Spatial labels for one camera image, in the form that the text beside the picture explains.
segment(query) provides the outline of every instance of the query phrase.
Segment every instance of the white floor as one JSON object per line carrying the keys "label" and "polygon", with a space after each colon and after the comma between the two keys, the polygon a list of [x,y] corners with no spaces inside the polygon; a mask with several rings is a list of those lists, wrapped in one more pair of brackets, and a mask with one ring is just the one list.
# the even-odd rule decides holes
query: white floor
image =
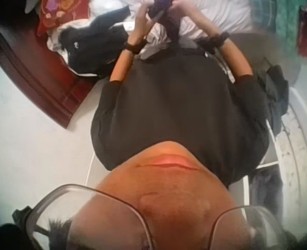
{"label": "white floor", "polygon": [[[56,187],[88,179],[93,160],[89,129],[101,85],[95,85],[66,130],[40,111],[0,67],[0,224],[12,222],[15,209],[34,206]],[[98,159],[95,176],[106,170]]]}

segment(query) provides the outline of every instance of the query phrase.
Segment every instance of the black watch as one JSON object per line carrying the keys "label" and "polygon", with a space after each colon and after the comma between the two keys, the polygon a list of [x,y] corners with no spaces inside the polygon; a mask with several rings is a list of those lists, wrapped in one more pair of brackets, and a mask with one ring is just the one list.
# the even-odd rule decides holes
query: black watch
{"label": "black watch", "polygon": [[224,45],[225,41],[230,37],[230,34],[227,32],[223,32],[218,36],[214,36],[210,39],[211,44],[215,48],[220,48]]}
{"label": "black watch", "polygon": [[138,55],[141,50],[147,45],[147,40],[142,39],[142,41],[139,44],[131,45],[128,42],[125,42],[124,49],[127,49],[128,51],[134,53],[135,55]]}
{"label": "black watch", "polygon": [[196,40],[197,44],[205,51],[212,55],[215,55],[215,48],[220,48],[224,45],[226,39],[230,37],[230,34],[223,32],[220,35],[214,37],[202,37]]}

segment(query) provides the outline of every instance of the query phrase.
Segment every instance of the eyeglasses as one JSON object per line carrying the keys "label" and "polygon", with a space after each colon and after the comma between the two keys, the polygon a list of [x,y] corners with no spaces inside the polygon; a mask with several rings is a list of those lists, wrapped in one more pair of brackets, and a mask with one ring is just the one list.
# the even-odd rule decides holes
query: eyeglasses
{"label": "eyeglasses", "polygon": [[[37,250],[154,250],[145,218],[132,205],[80,185],[61,186],[31,211],[25,230]],[[228,210],[215,221],[210,250],[284,250],[283,229],[265,208]]]}

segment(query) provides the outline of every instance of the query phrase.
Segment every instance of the eyeglass frame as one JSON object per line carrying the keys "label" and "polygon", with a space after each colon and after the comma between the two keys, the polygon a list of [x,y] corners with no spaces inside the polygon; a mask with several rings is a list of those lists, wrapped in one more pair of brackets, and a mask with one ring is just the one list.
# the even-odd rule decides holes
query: eyeglass frame
{"label": "eyeglass frame", "polygon": [[[121,204],[124,204],[125,206],[127,206],[137,217],[138,219],[141,221],[145,233],[146,233],[146,237],[148,239],[148,244],[149,244],[149,249],[150,250],[154,250],[154,245],[153,245],[153,241],[152,241],[152,235],[148,226],[148,223],[146,222],[144,216],[140,213],[140,211],[138,211],[133,205],[119,199],[116,198],[110,194],[107,194],[105,192],[99,191],[97,189],[93,189],[91,187],[86,187],[86,186],[82,186],[82,185],[78,185],[78,184],[65,184],[62,185],[56,189],[54,189],[53,191],[51,191],[49,194],[47,194],[43,199],[40,200],[40,202],[38,202],[34,208],[30,211],[30,213],[27,215],[26,220],[25,220],[25,233],[27,234],[27,236],[29,237],[31,243],[33,244],[35,249],[41,249],[41,246],[39,245],[39,243],[36,241],[36,239],[34,237],[32,237],[33,232],[39,232],[43,235],[48,236],[48,231],[46,229],[43,229],[41,227],[39,227],[36,223],[39,219],[39,217],[41,216],[41,214],[45,211],[45,209],[52,203],[54,202],[57,198],[61,197],[62,195],[68,193],[69,191],[66,191],[67,189],[77,189],[77,190],[84,190],[84,191],[91,191],[91,192],[95,192],[98,193],[102,196],[108,197],[112,200],[115,200],[117,202],[120,202]],[[210,249],[210,246],[212,244],[213,241],[213,235],[215,233],[215,228],[219,222],[219,220],[227,213],[233,211],[233,210],[238,210],[238,209],[245,209],[245,208],[261,208],[263,211],[265,211],[267,214],[271,215],[271,217],[273,217],[273,219],[275,220],[276,224],[279,225],[278,221],[275,219],[275,217],[272,215],[272,213],[266,209],[265,207],[262,206],[239,206],[239,207],[235,207],[235,208],[231,208],[228,209],[227,211],[224,211],[223,213],[221,213],[216,219],[214,224],[212,225],[212,230],[210,233],[210,237],[209,237],[209,241],[208,241],[208,249]]]}

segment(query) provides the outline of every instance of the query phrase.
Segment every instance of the hand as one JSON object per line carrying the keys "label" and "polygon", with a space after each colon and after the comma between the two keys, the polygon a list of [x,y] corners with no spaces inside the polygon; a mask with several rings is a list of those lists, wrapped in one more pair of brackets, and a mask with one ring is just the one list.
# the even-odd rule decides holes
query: hand
{"label": "hand", "polygon": [[170,12],[181,18],[194,16],[199,10],[189,0],[173,0]]}
{"label": "hand", "polygon": [[128,38],[129,44],[131,45],[139,44],[142,41],[142,39],[149,34],[154,24],[163,15],[163,12],[160,12],[156,17],[154,17],[151,20],[148,20],[146,17],[147,13],[148,13],[148,6],[146,4],[142,4],[135,18],[135,29]]}

